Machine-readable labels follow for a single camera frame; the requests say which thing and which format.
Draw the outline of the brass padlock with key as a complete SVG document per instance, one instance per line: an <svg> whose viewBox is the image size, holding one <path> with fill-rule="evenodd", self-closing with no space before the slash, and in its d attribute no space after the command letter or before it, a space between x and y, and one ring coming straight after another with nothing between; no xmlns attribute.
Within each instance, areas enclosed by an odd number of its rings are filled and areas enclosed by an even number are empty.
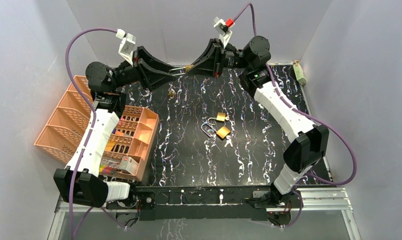
<svg viewBox="0 0 402 240"><path fill-rule="evenodd" d="M169 90L169 92L168 92L168 97L169 97L169 99L173 99L173 98L176 97L176 92L175 92L174 89L170 89L170 90Z"/></svg>
<svg viewBox="0 0 402 240"><path fill-rule="evenodd" d="M180 66L180 67L175 67L169 70L169 74L172 76L180 76L186 74L193 65L185 65L185 66Z"/></svg>

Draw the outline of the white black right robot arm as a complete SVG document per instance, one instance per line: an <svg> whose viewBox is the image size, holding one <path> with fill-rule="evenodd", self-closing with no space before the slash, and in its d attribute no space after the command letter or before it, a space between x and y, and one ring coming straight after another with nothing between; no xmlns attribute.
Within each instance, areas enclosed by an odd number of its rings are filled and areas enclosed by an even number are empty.
<svg viewBox="0 0 402 240"><path fill-rule="evenodd" d="M240 84L267 109L286 133L291 144L283 154L284 166L264 199L277 207L290 201L295 185L326 153L329 129L304 116L275 82L270 66L268 39L257 35L243 49L210 39L207 48L185 73L191 76L219 77L224 68L242 69Z"/></svg>

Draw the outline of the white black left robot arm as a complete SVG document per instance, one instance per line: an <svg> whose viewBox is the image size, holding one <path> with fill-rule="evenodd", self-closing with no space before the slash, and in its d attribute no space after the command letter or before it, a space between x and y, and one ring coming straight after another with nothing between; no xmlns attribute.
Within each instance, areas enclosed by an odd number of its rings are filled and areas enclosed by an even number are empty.
<svg viewBox="0 0 402 240"><path fill-rule="evenodd" d="M172 69L172 65L153 57L143 46L118 67L98 61L87 66L85 75L93 99L88 104L91 117L75 154L64 169L58 168L54 173L54 182L65 202L95 208L117 200L126 208L137 204L138 195L129 183L99 179L105 148L125 110L127 95L119 89L140 83L153 91L176 79Z"/></svg>

